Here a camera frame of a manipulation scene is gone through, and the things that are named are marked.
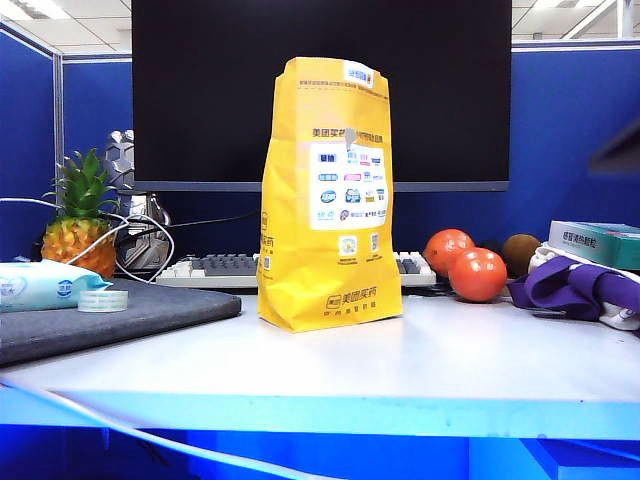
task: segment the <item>wet wipes package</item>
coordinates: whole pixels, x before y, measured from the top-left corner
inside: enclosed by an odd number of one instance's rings
[[[0,312],[75,307],[80,292],[110,285],[95,272],[51,260],[0,263]]]

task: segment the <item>white keyboard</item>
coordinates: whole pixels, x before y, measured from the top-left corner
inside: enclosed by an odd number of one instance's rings
[[[167,267],[156,283],[188,288],[258,288],[256,266],[259,254],[211,254],[188,257]],[[436,275],[419,252],[394,253],[403,287],[426,287]]]

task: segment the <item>computer monitor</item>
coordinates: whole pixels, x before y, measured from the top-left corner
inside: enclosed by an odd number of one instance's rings
[[[504,190],[511,1],[133,2],[136,187],[259,191],[296,56],[389,80],[396,191]]]

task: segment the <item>ceiling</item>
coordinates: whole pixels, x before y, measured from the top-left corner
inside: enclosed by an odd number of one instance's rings
[[[534,8],[536,0],[512,0],[512,38],[519,40],[561,39],[592,14],[602,3],[578,6],[564,0],[557,7]],[[633,36],[640,38],[640,0],[632,0],[635,13]],[[56,0],[71,18],[65,20],[4,20],[40,42],[64,54],[131,51],[131,0]],[[615,6],[576,38],[615,38]]]

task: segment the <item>ceiling light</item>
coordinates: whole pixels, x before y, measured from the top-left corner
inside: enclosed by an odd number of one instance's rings
[[[533,6],[535,10],[557,7],[562,0],[538,0]]]
[[[0,0],[0,17],[5,17],[9,20],[31,20],[31,17],[24,10],[9,0]]]
[[[576,7],[597,7],[602,3],[602,0],[578,0]]]
[[[54,20],[64,20],[71,18],[53,0],[10,0],[12,3],[24,10],[31,18],[51,18]]]

